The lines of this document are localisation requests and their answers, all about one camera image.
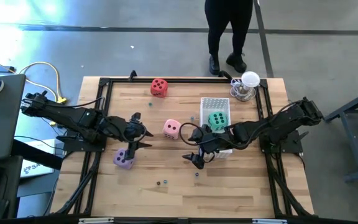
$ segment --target black shoe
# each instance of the black shoe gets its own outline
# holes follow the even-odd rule
[[[239,73],[244,73],[247,70],[247,64],[242,60],[241,55],[235,55],[234,53],[231,53],[228,56],[226,63],[233,66],[235,71]]]
[[[209,58],[209,72],[211,72],[212,75],[219,75],[220,70],[218,57],[211,55]]]

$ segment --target person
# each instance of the person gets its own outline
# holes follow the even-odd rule
[[[252,0],[205,0],[205,15],[208,21],[209,71],[217,75],[220,71],[218,52],[219,41],[231,23],[233,29],[233,53],[226,60],[239,73],[244,73],[247,65],[242,60],[242,47],[252,15]]]

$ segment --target yellow cable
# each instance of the yellow cable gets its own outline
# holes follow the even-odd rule
[[[21,74],[22,72],[23,72],[23,74],[24,74],[24,72],[25,72],[29,67],[31,67],[31,66],[33,66],[33,65],[35,65],[35,64],[45,64],[45,65],[49,65],[49,66],[51,66],[51,67],[53,68],[53,70],[54,70],[55,73],[56,73],[57,96],[56,96],[55,92],[54,92],[53,90],[51,90],[49,87],[44,86],[44,85],[41,85],[41,84],[38,84],[38,83],[35,83],[35,82],[33,82],[33,81],[30,81],[30,80],[27,79],[27,78],[26,78],[25,80],[26,80],[27,82],[33,84],[33,85],[36,85],[36,86],[39,86],[39,87],[42,87],[42,88],[45,88],[45,89],[49,90],[49,91],[51,92],[51,94],[53,95],[53,97],[55,97],[55,101],[56,101],[56,102],[58,102],[58,103],[63,103],[63,102],[65,102],[65,101],[66,101],[66,98],[62,98],[62,96],[60,95],[60,90],[59,90],[59,73],[57,72],[57,69],[56,69],[52,64],[50,64],[50,63],[48,63],[48,62],[34,62],[34,63],[31,63],[30,65],[24,67],[24,68],[19,72],[19,74]],[[7,67],[1,65],[1,64],[0,64],[0,66],[1,66],[2,68],[5,68],[6,70],[12,72],[13,74],[17,74],[15,71],[12,71],[11,69],[9,69],[9,68],[7,68]]]

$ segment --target black pants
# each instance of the black pants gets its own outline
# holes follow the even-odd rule
[[[230,22],[233,29],[233,52],[240,55],[251,21],[252,0],[206,0],[205,14],[209,25],[209,53],[218,56],[219,41]]]

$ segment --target round bulb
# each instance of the round bulb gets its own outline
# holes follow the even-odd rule
[[[241,76],[241,82],[246,87],[257,87],[260,83],[260,77],[255,72],[244,72]]]

